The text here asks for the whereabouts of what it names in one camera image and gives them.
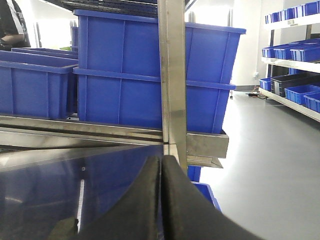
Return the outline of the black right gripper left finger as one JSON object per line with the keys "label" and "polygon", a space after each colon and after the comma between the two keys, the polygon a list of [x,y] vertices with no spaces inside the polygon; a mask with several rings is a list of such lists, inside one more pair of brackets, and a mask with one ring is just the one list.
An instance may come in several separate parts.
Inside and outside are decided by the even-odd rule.
{"label": "black right gripper left finger", "polygon": [[148,157],[137,178],[116,204],[74,238],[157,240],[160,170],[159,157]]}

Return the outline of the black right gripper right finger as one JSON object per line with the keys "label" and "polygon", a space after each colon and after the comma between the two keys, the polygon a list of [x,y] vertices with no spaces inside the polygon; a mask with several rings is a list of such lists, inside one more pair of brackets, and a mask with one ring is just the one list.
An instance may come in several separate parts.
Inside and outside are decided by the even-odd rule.
{"label": "black right gripper right finger", "polygon": [[258,240],[209,202],[176,158],[161,160],[161,210],[166,240]]}

